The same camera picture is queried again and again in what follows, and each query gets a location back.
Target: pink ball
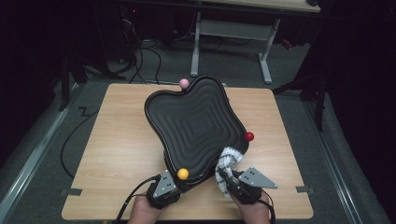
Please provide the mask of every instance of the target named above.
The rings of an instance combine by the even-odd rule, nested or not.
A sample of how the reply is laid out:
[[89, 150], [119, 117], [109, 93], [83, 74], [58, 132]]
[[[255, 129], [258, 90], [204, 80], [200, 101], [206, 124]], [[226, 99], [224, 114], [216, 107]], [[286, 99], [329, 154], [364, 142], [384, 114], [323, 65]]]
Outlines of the pink ball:
[[181, 89], [186, 90], [190, 86], [190, 82], [186, 78], [182, 78], [178, 82], [178, 85], [181, 87]]

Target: gray carpet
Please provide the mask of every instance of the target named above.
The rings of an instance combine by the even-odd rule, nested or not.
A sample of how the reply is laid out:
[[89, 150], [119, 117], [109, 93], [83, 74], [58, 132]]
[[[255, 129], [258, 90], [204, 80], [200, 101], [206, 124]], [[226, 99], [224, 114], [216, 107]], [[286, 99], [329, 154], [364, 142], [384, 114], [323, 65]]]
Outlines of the gray carpet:
[[[286, 50], [282, 46], [274, 45], [268, 57], [273, 84], [263, 84], [260, 65], [255, 53], [260, 42], [248, 43], [249, 53], [236, 48], [235, 44], [223, 44], [214, 48], [216, 43], [203, 46], [201, 50], [200, 75], [218, 77], [223, 83], [232, 87], [251, 87], [273, 89], [294, 78], [309, 46]], [[161, 55], [161, 67], [158, 78], [160, 81], [178, 82], [182, 77], [189, 76], [191, 67], [191, 46], [174, 45], [172, 48], [158, 44], [155, 48]], [[140, 75], [145, 81], [154, 80], [159, 65], [159, 58], [149, 50], [143, 50], [143, 66]], [[117, 69], [118, 64], [111, 64], [111, 69]], [[135, 69], [124, 75], [131, 77]], [[69, 112], [62, 125], [53, 136], [48, 152], [39, 165], [22, 194], [7, 223], [71, 223], [61, 217], [65, 197], [60, 193], [71, 186], [72, 179], [61, 166], [60, 154], [67, 137], [87, 117], [82, 115], [82, 107], [86, 107], [85, 114], [94, 113], [103, 101], [106, 87], [115, 80], [106, 77], [90, 76], [90, 80], [83, 87], [76, 101], [69, 107]], [[349, 223], [344, 207], [334, 187], [332, 177], [326, 166], [321, 144], [316, 134], [316, 128], [304, 110], [302, 102], [296, 92], [288, 91], [276, 96], [285, 128], [298, 162], [305, 184], [313, 188], [315, 193], [310, 195], [314, 209], [314, 216], [308, 220], [279, 220], [277, 223]], [[56, 116], [60, 105], [59, 94], [53, 104], [37, 121], [31, 131], [26, 134], [7, 164], [0, 171], [3, 198], [15, 177], [32, 153], [35, 144], [40, 141]], [[79, 160], [87, 144], [94, 124], [95, 116], [84, 122], [71, 136], [64, 148], [64, 163], [70, 173], [74, 174]], [[389, 223], [386, 214], [376, 202], [375, 195], [361, 172], [359, 165], [353, 158], [342, 130], [339, 128], [329, 100], [323, 116], [324, 134], [332, 149], [334, 158], [339, 164], [342, 174], [350, 187], [351, 195], [360, 209], [363, 223]]]

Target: hand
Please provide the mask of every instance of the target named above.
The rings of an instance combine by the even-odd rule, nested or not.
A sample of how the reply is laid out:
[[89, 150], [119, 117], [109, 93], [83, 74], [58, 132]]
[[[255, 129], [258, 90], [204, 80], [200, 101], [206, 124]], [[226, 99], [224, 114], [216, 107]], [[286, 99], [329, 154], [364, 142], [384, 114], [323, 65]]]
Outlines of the hand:
[[146, 196], [136, 196], [128, 224], [154, 224], [165, 209], [151, 207]]
[[[270, 223], [269, 209], [265, 204], [263, 203], [241, 204], [233, 195], [231, 195], [231, 198], [236, 203], [236, 206], [238, 206], [242, 218], [247, 224]], [[262, 193], [260, 200], [269, 203], [268, 195], [266, 195], [264, 192]]]

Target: black tray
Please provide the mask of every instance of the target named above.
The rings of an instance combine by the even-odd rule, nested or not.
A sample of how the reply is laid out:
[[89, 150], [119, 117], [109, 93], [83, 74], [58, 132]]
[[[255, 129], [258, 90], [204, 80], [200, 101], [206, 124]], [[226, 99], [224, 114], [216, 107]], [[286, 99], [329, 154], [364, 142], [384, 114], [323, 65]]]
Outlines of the black tray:
[[155, 91], [145, 103], [149, 124], [160, 137], [168, 171], [175, 180], [180, 168], [189, 170], [185, 185], [213, 175], [225, 147], [248, 150], [245, 127], [230, 107], [215, 77], [198, 77], [184, 91]]

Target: yellow ball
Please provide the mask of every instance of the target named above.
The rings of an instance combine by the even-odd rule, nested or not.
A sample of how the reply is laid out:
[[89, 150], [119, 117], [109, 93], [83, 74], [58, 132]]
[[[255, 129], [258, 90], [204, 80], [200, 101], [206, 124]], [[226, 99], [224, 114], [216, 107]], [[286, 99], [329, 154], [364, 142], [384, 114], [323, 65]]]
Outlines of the yellow ball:
[[185, 180], [187, 177], [189, 177], [189, 171], [187, 169], [181, 168], [177, 171], [177, 176], [179, 179]]

